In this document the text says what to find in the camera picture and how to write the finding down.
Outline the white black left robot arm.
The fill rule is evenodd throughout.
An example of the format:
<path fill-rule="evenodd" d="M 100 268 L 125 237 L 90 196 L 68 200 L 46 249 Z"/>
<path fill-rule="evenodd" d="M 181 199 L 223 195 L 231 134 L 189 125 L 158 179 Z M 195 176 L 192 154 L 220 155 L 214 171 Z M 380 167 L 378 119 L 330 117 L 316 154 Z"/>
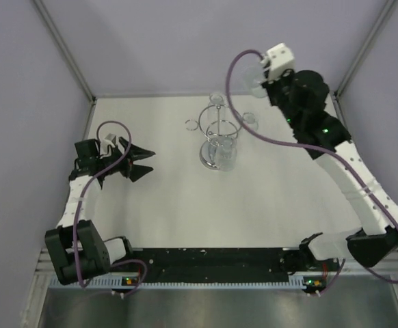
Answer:
<path fill-rule="evenodd" d="M 63 285 L 85 282 L 110 272 L 114 265 L 128 271 L 135 254 L 125 236 L 104 240 L 94 225 L 96 202 L 106 177 L 120 174 L 135 182 L 153 168 L 138 165 L 155 152 L 109 134 L 105 141 L 87 139 L 75 144 L 77 158 L 68 177 L 69 194 L 62 218 L 46 231 L 44 242 L 56 276 Z"/>

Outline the clear ribbed wine glass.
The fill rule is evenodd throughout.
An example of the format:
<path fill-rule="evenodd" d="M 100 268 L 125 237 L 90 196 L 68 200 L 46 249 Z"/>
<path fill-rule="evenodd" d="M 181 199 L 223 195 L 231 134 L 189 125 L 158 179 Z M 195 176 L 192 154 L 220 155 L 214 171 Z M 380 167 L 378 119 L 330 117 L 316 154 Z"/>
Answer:
<path fill-rule="evenodd" d="M 252 112 L 245 112 L 242 115 L 243 123 L 251 130 L 257 132 L 259 124 L 258 118 Z"/>

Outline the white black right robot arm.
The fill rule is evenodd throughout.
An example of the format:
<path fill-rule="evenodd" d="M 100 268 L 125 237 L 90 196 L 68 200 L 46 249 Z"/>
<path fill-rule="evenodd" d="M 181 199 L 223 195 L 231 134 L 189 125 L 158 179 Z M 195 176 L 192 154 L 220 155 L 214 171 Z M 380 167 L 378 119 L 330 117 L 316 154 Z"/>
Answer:
<path fill-rule="evenodd" d="M 271 105 L 279 108 L 296 141 L 333 179 L 360 220 L 355 230 L 305 238 L 300 264 L 313 271 L 326 259 L 353 258 L 374 267 L 398 248 L 398 205 L 364 164 L 348 130 L 326 111 L 330 89 L 319 73 L 287 68 L 264 75 L 261 85 Z"/>

